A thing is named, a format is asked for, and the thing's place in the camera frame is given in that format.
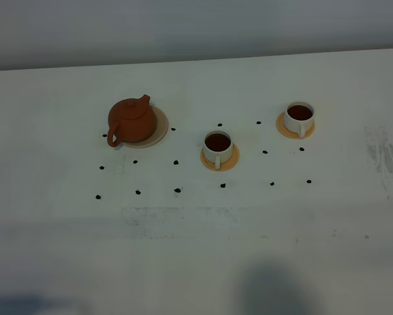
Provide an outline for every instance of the teacup handle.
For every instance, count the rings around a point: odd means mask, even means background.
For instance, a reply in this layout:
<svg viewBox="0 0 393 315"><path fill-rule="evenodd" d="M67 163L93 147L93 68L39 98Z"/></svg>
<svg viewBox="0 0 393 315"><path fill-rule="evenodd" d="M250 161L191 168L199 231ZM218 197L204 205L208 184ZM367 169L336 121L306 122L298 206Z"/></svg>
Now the teacup handle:
<svg viewBox="0 0 393 315"><path fill-rule="evenodd" d="M113 146L114 148L120 144L120 139L117 138L115 142L113 142L113 135L117 131L117 128L119 128L119 122L115 123L114 126L109 128L109 133L107 135L107 143L109 146Z"/></svg>
<svg viewBox="0 0 393 315"><path fill-rule="evenodd" d="M215 156L215 169L220 169L221 168L221 164L220 164L220 155L217 154Z"/></svg>
<svg viewBox="0 0 393 315"><path fill-rule="evenodd" d="M304 138L306 136L306 127L301 124L300 131L299 131L299 138Z"/></svg>

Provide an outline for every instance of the brown teapot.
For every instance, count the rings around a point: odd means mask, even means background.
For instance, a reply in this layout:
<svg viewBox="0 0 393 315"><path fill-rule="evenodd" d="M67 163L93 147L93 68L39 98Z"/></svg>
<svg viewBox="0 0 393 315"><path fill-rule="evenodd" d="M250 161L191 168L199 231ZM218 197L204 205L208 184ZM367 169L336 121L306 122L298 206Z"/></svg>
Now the brown teapot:
<svg viewBox="0 0 393 315"><path fill-rule="evenodd" d="M109 112L107 143L138 142L149 138L157 127L157 118L150 106L150 97L128 98L116 103Z"/></svg>

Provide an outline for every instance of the white table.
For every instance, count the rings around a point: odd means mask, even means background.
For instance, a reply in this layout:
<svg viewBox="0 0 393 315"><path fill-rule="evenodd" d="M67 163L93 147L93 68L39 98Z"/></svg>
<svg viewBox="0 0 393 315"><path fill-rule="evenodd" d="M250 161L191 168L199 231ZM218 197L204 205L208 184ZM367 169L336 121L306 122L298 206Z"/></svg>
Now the white table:
<svg viewBox="0 0 393 315"><path fill-rule="evenodd" d="M176 131L110 148L110 108L144 93ZM275 127L294 100L316 107L310 138ZM241 154L225 173L199 159L218 123ZM24 295L393 314L393 49L0 72L0 298Z"/></svg>

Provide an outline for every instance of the teapot handle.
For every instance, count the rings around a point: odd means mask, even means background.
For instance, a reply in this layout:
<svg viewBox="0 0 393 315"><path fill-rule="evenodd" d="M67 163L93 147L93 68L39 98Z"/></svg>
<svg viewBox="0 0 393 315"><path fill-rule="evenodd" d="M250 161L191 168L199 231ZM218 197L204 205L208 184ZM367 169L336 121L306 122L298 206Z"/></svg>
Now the teapot handle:
<svg viewBox="0 0 393 315"><path fill-rule="evenodd" d="M114 148L120 144L120 139L117 138L115 142L113 142L113 135L117 131L117 128L119 128L119 122L115 123L114 126L109 128L109 133L107 135L107 143L109 146L113 146Z"/></svg>

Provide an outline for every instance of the tea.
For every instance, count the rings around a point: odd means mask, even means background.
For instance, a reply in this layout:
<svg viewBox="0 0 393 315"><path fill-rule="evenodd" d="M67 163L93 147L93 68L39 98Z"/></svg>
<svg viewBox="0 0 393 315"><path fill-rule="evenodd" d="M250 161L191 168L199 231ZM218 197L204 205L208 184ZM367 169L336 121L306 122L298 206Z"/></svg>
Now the tea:
<svg viewBox="0 0 393 315"><path fill-rule="evenodd" d="M214 133L205 139L205 144L208 149L215 152L221 152L230 147L231 140L220 133Z"/></svg>
<svg viewBox="0 0 393 315"><path fill-rule="evenodd" d="M288 108L288 114L296 120L307 120L313 116L312 111L302 105L295 105Z"/></svg>

